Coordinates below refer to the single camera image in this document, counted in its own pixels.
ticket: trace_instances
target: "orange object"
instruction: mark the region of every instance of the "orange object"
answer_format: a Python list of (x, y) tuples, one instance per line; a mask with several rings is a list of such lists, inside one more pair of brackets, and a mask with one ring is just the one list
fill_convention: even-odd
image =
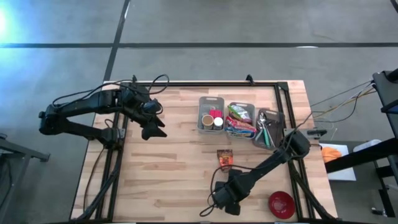
[(341, 157), (341, 152), (332, 147), (323, 147), (321, 152), (324, 162), (330, 162)]
[(232, 150), (230, 150), (230, 149), (217, 150), (217, 157), (220, 162), (221, 171), (228, 172), (231, 169), (231, 166), (227, 166), (227, 165), (232, 165), (232, 163), (233, 163)]

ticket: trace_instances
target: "red plate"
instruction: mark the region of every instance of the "red plate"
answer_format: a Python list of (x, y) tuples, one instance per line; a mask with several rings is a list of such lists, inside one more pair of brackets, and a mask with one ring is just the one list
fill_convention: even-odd
[(288, 219), (295, 211), (294, 200), (286, 192), (274, 192), (268, 199), (268, 206), (277, 218)]

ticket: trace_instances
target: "butcher block tabletop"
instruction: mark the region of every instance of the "butcher block tabletop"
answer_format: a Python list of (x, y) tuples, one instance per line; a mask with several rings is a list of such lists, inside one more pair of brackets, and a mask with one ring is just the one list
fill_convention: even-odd
[[(310, 114), (310, 104), (304, 82), (287, 81), (296, 123), (300, 124)], [(118, 88), (108, 85), (104, 89)], [(284, 92), (281, 91), (286, 124), (290, 127)], [(198, 104), (201, 96), (218, 96), (230, 102), (251, 103), (259, 108), (277, 111), (273, 87), (168, 87), (164, 92), (153, 95), (163, 105), (159, 118), (167, 138), (141, 139), (141, 128), (129, 123), (126, 131), (123, 161), (114, 207), (114, 222), (273, 222), (281, 221), (268, 208), (269, 196), (279, 190), (292, 196), (287, 164), (282, 164), (260, 179), (251, 190), (250, 196), (241, 202), (241, 214), (229, 215), (214, 209), (211, 215), (200, 217), (210, 193), (210, 181), (214, 170), (219, 167), (216, 151), (232, 149), (234, 164), (256, 167), (272, 152), (255, 147), (250, 140), (229, 138), (225, 133), (204, 135), (197, 131)], [(96, 114), (93, 126), (105, 128), (105, 119), (113, 114)], [(312, 117), (300, 128), (313, 128)], [(310, 153), (305, 157), (305, 167), (311, 191), (326, 210), (337, 216), (317, 141), (311, 142)], [(95, 160), (102, 150), (98, 141), (90, 141), (76, 192), (71, 218), (83, 213), (83, 196)], [(86, 206), (98, 193), (107, 154), (105, 150), (88, 189)], [(226, 181), (228, 174), (218, 172), (215, 181)], [(108, 212), (110, 190), (105, 197), (103, 216)], [(304, 217), (307, 217), (304, 194), (300, 190)], [(288, 220), (296, 221), (296, 214)]]

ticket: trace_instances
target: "concrete floor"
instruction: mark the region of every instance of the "concrete floor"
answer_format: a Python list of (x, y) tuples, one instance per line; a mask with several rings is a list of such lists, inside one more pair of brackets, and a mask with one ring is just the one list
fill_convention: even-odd
[[(112, 43), (124, 0), (2, 1), (0, 42)], [(397, 42), (398, 13), (389, 0), (133, 0), (121, 42)], [(87, 141), (38, 132), (39, 111), (58, 96), (103, 81), (111, 49), (0, 49), (0, 133), (43, 152), (32, 161), (10, 213), (10, 223), (68, 220)], [(322, 49), (119, 49), (111, 80), (304, 80), (311, 103), (370, 80), (374, 72), (397, 68), (398, 48)], [(337, 105), (355, 91), (313, 110)], [(333, 140), (388, 139), (392, 131), (377, 95), (358, 101), (354, 115), (336, 123)], [(351, 112), (345, 106), (330, 119)], [(93, 115), (74, 118), (84, 124)], [(331, 131), (324, 138), (329, 140)], [(335, 197), (347, 197), (333, 187)], [(358, 201), (338, 210), (363, 207)], [(339, 213), (369, 222), (369, 213)]]

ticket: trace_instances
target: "small red box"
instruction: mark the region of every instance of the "small red box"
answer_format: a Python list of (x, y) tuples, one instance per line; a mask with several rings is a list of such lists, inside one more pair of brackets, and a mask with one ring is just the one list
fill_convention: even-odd
[(221, 110), (210, 110), (209, 114), (213, 118), (223, 118), (223, 112)]

